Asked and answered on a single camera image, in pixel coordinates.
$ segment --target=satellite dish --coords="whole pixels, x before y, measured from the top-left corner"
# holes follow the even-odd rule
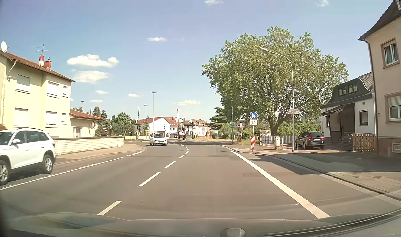
[[[2,41],[1,47],[2,47],[2,52],[3,53],[8,51],[8,45],[6,44],[5,41]]]

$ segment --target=side mirror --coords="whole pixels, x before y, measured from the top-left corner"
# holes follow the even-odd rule
[[[19,140],[19,139],[14,139],[14,140],[12,141],[12,144],[18,144],[18,143],[21,143],[21,140]]]

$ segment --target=utility box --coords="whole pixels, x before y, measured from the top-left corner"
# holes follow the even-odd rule
[[[274,145],[275,145],[275,149],[281,148],[281,137],[280,136],[275,137]]]

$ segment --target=blue round sign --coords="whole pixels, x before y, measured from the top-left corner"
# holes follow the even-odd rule
[[[250,119],[257,119],[257,113],[256,112],[251,112],[250,113]]]

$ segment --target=black car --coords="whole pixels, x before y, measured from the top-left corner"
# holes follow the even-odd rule
[[[297,137],[298,146],[324,148],[324,136],[320,132],[303,132]]]

